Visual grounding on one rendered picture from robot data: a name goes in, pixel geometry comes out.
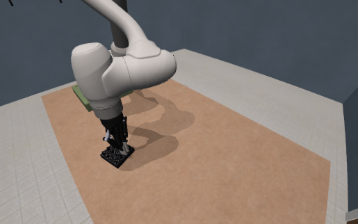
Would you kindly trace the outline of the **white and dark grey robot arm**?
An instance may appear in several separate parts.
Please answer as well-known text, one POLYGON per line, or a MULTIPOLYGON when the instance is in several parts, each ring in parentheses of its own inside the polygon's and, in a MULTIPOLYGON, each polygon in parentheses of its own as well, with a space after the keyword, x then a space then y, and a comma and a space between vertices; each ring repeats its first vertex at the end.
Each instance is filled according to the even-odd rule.
POLYGON ((110 22, 114 42, 111 50, 98 42, 75 47, 72 69, 95 116, 110 120, 123 111, 120 95, 165 83, 175 74, 177 62, 173 54, 147 39, 128 14, 127 0, 82 2, 110 22))

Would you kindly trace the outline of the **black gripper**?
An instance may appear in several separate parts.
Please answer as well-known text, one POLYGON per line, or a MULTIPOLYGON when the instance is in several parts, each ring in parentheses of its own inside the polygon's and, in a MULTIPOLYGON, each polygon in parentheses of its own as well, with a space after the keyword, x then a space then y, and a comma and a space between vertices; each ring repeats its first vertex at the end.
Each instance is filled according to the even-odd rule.
POLYGON ((103 137, 103 141, 109 141, 108 143, 113 148, 119 149, 121 154, 127 155, 127 152, 129 152, 129 147, 127 145, 128 140, 126 139, 128 137, 127 117, 123 116, 123 113, 121 112, 119 116, 113 119, 100 121, 106 128, 107 133, 106 137, 103 137), (113 137, 111 137, 111 135, 113 137))

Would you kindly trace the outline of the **black knob box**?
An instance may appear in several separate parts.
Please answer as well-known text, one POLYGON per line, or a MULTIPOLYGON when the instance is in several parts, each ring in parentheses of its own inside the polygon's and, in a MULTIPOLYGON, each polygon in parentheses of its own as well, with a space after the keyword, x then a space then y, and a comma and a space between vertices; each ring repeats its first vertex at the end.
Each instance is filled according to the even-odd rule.
POLYGON ((118 169, 135 151, 133 147, 129 145, 128 147, 129 147, 129 152, 127 152, 127 155, 123 155, 120 153, 119 149, 115 149, 110 145, 109 147, 106 148, 106 150, 101 152, 100 156, 101 158, 105 159, 107 162, 109 162, 110 164, 112 164, 118 169))

